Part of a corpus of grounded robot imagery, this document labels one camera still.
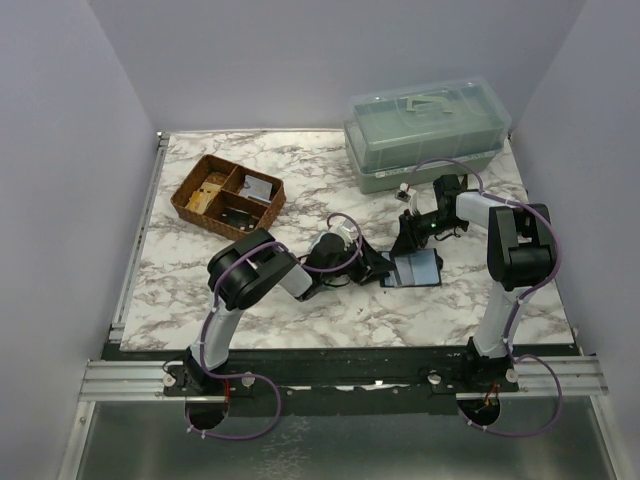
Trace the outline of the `black leather card holder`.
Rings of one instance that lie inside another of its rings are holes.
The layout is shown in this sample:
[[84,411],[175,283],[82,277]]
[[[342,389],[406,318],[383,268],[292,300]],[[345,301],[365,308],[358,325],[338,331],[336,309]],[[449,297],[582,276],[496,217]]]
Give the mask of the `black leather card holder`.
[[382,288],[436,287],[442,284],[444,261],[436,249],[423,249],[397,257],[383,252],[382,256],[395,265],[395,269],[380,281]]

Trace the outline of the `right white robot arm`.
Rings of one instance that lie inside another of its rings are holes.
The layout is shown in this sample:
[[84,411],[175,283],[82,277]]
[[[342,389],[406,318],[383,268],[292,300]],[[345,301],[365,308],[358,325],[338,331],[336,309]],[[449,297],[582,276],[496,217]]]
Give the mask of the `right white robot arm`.
[[496,380],[496,369],[509,367],[510,350],[522,309],[534,292],[558,270],[558,246],[548,207],[504,200],[485,191],[470,190],[454,174],[433,182],[437,208],[415,208],[399,216],[393,256],[414,254],[428,240],[471,224],[487,232],[487,268],[493,285],[485,314],[467,346],[460,379],[480,392]]

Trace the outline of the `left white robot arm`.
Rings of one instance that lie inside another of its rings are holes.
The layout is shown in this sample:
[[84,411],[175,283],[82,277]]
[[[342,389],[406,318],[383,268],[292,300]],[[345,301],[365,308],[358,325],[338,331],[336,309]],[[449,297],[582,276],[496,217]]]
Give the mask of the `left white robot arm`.
[[383,280],[394,263],[375,251],[358,233],[332,227],[319,234],[298,257],[259,228],[218,252],[207,266],[212,305],[184,361],[187,382],[201,395],[214,393],[221,367],[246,310],[279,286],[298,301],[337,289],[337,279],[367,285]]

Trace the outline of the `gold cards in basket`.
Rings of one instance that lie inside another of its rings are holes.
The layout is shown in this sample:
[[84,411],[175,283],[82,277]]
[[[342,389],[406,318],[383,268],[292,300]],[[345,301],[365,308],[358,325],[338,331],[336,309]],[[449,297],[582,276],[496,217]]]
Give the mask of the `gold cards in basket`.
[[197,214],[204,214],[215,199],[221,186],[211,182],[203,182],[201,186],[194,190],[186,205],[186,208]]

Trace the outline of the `green plastic storage box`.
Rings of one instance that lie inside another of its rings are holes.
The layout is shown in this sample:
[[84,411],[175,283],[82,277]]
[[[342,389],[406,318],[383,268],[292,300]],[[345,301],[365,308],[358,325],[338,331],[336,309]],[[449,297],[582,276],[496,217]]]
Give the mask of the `green plastic storage box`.
[[354,96],[344,135],[359,190],[372,194],[484,170],[502,150],[511,116],[481,77]]

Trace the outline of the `black item in basket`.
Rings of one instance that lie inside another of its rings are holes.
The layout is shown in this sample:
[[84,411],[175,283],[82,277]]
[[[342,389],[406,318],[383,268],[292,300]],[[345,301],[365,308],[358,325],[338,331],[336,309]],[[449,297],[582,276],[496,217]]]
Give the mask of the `black item in basket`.
[[234,208],[225,208],[220,214],[220,221],[243,232],[253,231],[258,224],[256,217]]

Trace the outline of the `brown woven divided basket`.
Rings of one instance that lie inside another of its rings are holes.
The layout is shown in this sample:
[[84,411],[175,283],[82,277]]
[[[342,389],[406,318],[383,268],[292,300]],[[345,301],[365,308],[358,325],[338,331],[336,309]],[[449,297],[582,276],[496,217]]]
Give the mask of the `brown woven divided basket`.
[[[239,194],[246,175],[258,177],[273,185],[270,204],[263,204]],[[198,189],[203,182],[218,184],[221,186],[221,190],[206,212],[200,215],[189,211],[186,205],[193,191]],[[254,230],[258,228],[267,230],[280,213],[285,201],[282,180],[214,155],[203,156],[171,197],[171,204],[181,219],[231,240],[239,240],[252,231],[243,232],[222,223],[220,214],[225,208],[234,208],[250,213],[258,219]]]

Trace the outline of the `black metal base rail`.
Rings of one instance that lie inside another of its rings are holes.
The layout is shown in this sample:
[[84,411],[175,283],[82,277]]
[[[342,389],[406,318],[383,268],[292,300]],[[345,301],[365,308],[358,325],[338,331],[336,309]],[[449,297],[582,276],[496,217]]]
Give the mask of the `black metal base rail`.
[[481,365],[464,347],[234,350],[215,377],[178,351],[105,348],[105,377],[124,400],[184,404],[199,423],[223,418],[427,413],[454,415],[456,397],[493,402],[517,391],[507,360]]

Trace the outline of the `aluminium frame rail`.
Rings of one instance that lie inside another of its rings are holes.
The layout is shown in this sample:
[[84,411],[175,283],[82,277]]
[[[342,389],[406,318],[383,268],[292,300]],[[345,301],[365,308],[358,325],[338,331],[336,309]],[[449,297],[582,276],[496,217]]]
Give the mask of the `aluminium frame rail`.
[[162,167],[166,158],[171,134],[158,132],[158,145],[155,160],[151,172],[150,181],[144,196],[141,214],[134,235],[134,242],[130,252],[122,287],[118,296],[115,311],[109,327],[107,342],[120,344],[124,334],[126,319],[131,301],[131,291],[135,286],[137,272],[140,264],[141,253],[144,248],[146,231],[153,209],[154,199],[160,180]]

